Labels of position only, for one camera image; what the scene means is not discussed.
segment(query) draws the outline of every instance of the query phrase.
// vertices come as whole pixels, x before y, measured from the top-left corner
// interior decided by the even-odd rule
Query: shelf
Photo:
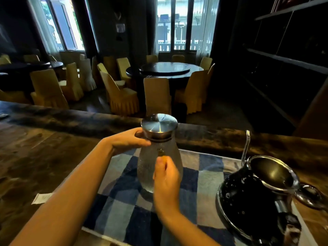
[[[262,55],[262,56],[273,58],[275,60],[279,60],[279,61],[282,61],[282,62],[285,62],[285,63],[293,64],[293,65],[296,65],[296,66],[303,67],[305,69],[310,69],[310,70],[313,70],[313,71],[328,75],[328,68],[326,68],[324,66],[317,66],[317,65],[306,63],[306,62],[303,62],[303,61],[289,59],[289,58],[281,57],[281,56],[278,56],[278,55],[257,51],[257,50],[251,49],[251,48],[246,48],[246,49],[247,49],[247,51],[252,52],[252,53],[256,53],[256,54],[259,54],[259,55]]]
[[[282,117],[284,117],[289,123],[291,123],[295,128],[298,127],[299,120],[291,117],[282,108],[280,108],[277,104],[275,104],[266,94],[264,94],[261,90],[259,90],[255,85],[253,85],[243,74],[241,76],[244,80],[262,96]]]
[[[268,17],[271,17],[271,16],[276,16],[276,15],[280,15],[280,14],[292,12],[292,11],[295,11],[295,10],[309,8],[309,7],[312,7],[312,6],[315,6],[315,5],[319,5],[319,4],[322,4],[322,3],[328,3],[328,0],[313,0],[313,1],[309,1],[307,3],[302,3],[302,4],[299,4],[299,5],[290,7],[290,8],[286,8],[286,9],[283,9],[283,10],[280,10],[280,11],[277,11],[277,12],[274,12],[274,13],[271,13],[271,14],[267,14],[267,15],[263,15],[263,16],[257,17],[255,20],[256,21],[262,20],[264,18],[268,18]]]

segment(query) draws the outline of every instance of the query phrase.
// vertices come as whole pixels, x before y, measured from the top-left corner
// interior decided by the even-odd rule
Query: glass pitcher
[[[141,121],[145,137],[152,142],[151,146],[141,148],[137,176],[142,187],[153,193],[156,158],[159,156],[170,156],[180,173],[182,179],[183,166],[179,149],[175,143],[174,131],[177,129],[177,120],[167,114],[153,114]]]

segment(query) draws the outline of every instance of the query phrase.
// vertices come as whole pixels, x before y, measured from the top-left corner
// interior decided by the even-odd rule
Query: pitcher lid
[[[150,140],[168,140],[178,127],[178,121],[167,114],[152,114],[141,121],[145,136]]]

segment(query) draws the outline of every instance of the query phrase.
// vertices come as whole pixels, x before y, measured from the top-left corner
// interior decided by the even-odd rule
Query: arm
[[[183,246],[220,246],[191,223],[179,210],[180,175],[172,159],[158,157],[154,172],[154,204],[157,215]]]
[[[111,157],[151,143],[139,136],[142,128],[102,139],[70,177],[27,222],[10,246],[72,245],[86,218]]]

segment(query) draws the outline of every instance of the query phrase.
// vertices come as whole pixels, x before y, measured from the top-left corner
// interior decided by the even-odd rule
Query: countertop
[[[37,193],[51,193],[103,137],[140,126],[141,119],[75,110],[60,110],[0,101],[0,245],[8,245],[39,205]],[[241,158],[245,131],[210,130],[179,124],[178,147]],[[251,133],[248,156],[281,159],[328,195],[328,142]],[[328,215],[295,201],[318,245],[328,241]]]

